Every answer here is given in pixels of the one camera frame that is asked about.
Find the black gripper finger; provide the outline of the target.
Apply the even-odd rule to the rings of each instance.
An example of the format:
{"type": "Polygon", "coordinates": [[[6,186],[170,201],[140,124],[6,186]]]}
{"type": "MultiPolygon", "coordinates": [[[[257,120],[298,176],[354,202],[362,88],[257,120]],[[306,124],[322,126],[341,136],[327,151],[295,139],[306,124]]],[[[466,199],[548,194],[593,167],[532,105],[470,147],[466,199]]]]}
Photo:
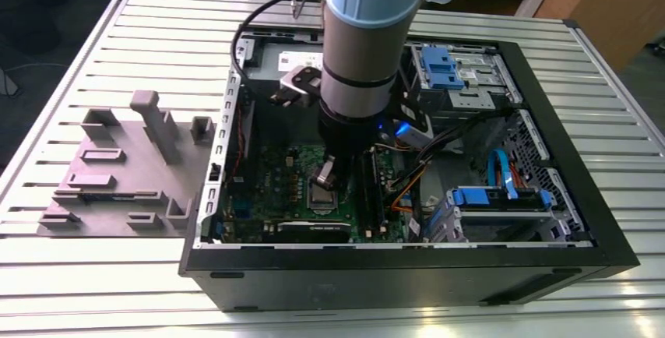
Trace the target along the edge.
{"type": "Polygon", "coordinates": [[[311,182],[326,191],[337,190],[335,162],[333,160],[327,160],[318,167],[311,176],[311,182]]]}

